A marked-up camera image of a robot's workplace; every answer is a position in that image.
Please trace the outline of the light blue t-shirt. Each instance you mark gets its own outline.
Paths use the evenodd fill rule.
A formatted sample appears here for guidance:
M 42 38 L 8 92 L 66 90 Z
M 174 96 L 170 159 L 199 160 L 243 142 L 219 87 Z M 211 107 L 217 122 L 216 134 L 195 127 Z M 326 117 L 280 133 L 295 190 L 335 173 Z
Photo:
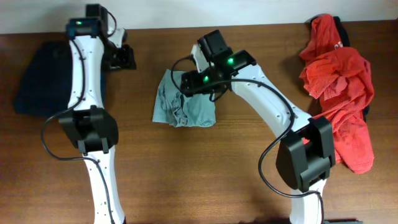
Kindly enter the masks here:
M 152 121 L 175 128 L 207 128 L 216 123 L 215 104 L 209 95 L 186 97 L 176 87 L 183 71 L 166 70 L 157 89 Z

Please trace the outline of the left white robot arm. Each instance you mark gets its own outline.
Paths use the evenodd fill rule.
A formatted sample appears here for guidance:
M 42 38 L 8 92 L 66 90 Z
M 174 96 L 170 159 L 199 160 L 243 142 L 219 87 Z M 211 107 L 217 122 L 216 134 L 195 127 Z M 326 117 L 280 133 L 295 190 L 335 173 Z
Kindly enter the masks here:
M 119 131 L 104 108 L 105 73 L 134 70 L 133 49 L 123 28 L 110 26 L 111 13 L 100 4 L 88 4 L 85 16 L 66 25 L 72 53 L 72 90 L 67 111 L 58 122 L 73 147 L 82 154 L 91 184 L 95 223 L 126 222 L 119 201 L 114 158 Z

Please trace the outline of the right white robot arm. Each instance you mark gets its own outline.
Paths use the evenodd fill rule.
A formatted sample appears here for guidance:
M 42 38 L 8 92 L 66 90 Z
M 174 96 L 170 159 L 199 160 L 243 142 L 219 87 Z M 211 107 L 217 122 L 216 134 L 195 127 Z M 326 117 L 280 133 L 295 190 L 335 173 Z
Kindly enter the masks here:
M 182 76 L 180 91 L 185 96 L 209 94 L 217 100 L 230 90 L 245 100 L 275 135 L 260 155 L 258 171 L 273 192 L 291 199 L 289 221 L 327 223 L 322 195 L 336 164 L 331 123 L 296 107 L 247 51 L 234 53 L 218 30 L 200 37 L 187 58 L 196 69 Z M 262 170 L 265 157 L 275 145 L 279 146 L 275 165 L 291 189 L 289 193 L 271 185 Z

